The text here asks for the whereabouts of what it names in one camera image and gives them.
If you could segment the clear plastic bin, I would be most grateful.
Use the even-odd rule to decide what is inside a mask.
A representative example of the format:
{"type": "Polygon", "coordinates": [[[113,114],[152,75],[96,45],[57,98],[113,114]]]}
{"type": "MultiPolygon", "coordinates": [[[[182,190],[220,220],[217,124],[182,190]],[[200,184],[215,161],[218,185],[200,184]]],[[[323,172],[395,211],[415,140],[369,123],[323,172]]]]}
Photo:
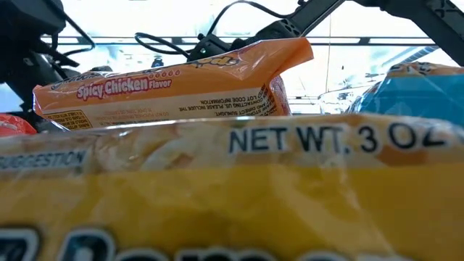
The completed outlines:
{"type": "Polygon", "coordinates": [[[377,82],[372,86],[343,88],[321,94],[318,97],[320,111],[322,114],[383,114],[386,109],[381,106],[380,101],[374,99],[379,85],[380,82],[377,82]]]}

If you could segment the blue Maruchan noodle pack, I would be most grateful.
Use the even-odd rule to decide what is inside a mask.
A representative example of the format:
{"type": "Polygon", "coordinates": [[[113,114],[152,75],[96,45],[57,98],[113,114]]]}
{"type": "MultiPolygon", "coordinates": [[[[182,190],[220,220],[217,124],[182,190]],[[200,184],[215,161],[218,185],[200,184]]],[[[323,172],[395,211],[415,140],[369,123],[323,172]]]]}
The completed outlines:
{"type": "Polygon", "coordinates": [[[464,128],[464,67],[430,62],[393,65],[346,112],[439,119],[464,128]]]}

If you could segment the red-orange spicy noodle pack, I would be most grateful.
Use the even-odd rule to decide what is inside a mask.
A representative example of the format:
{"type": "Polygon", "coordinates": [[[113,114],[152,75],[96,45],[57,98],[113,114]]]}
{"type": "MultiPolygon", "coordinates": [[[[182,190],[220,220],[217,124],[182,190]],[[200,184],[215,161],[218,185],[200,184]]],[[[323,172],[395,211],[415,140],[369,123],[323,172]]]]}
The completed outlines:
{"type": "Polygon", "coordinates": [[[0,113],[0,137],[36,133],[36,129],[21,117],[0,113]]]}
{"type": "Polygon", "coordinates": [[[37,115],[69,130],[165,120],[290,115],[280,74],[313,58],[306,38],[138,72],[86,72],[33,89],[37,115]]]}

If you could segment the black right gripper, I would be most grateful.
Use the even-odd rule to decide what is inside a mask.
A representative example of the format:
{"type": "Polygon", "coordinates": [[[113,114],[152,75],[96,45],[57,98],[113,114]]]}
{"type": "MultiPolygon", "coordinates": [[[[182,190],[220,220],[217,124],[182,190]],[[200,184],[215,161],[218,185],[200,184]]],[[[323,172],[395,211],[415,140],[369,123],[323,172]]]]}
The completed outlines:
{"type": "Polygon", "coordinates": [[[195,61],[229,52],[231,45],[214,34],[199,34],[199,43],[191,50],[188,61],[195,61]]]}

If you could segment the yellow creamy chicken noodle pack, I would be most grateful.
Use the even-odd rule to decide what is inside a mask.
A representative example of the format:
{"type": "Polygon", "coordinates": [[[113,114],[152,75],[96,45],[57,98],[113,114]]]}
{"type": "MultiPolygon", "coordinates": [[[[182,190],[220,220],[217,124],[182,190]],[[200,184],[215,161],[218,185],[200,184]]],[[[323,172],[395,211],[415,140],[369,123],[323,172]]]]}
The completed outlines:
{"type": "Polygon", "coordinates": [[[0,138],[0,261],[464,261],[464,128],[329,115],[0,138]]]}

